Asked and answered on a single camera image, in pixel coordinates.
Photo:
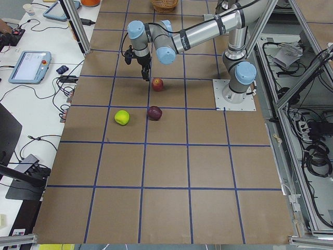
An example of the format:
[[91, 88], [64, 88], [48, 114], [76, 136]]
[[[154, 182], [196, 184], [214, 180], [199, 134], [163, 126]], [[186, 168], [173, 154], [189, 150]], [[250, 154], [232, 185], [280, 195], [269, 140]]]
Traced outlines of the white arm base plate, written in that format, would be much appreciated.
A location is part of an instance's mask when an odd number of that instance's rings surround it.
[[256, 81], [248, 85], [244, 93], [235, 93], [229, 88], [229, 79], [213, 79], [215, 109], [219, 111], [256, 111], [254, 96]]

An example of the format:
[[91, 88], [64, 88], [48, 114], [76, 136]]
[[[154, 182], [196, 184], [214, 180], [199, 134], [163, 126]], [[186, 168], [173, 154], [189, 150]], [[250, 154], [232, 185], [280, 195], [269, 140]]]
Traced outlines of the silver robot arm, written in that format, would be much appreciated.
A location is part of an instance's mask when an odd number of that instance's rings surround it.
[[135, 58], [142, 67], [143, 79], [149, 81], [149, 43], [154, 45], [159, 62], [169, 65], [177, 54], [227, 33], [228, 47], [223, 53], [223, 63], [230, 81], [223, 88], [222, 96], [229, 103], [240, 104], [257, 75], [255, 66], [246, 59], [276, 4], [277, 1], [266, 0], [228, 1], [228, 8], [223, 12], [216, 12], [211, 19], [180, 31], [173, 31], [168, 20], [157, 23], [131, 21], [127, 26], [131, 45], [123, 55], [125, 62], [129, 65]]

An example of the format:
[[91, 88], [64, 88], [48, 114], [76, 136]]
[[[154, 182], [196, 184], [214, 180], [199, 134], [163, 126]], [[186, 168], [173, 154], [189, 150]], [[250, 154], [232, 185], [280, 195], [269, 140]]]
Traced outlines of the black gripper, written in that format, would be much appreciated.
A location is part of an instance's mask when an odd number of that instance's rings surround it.
[[151, 75], [151, 55], [147, 54], [145, 56], [136, 56], [137, 62], [141, 65], [142, 77], [144, 80], [149, 80], [149, 76]]

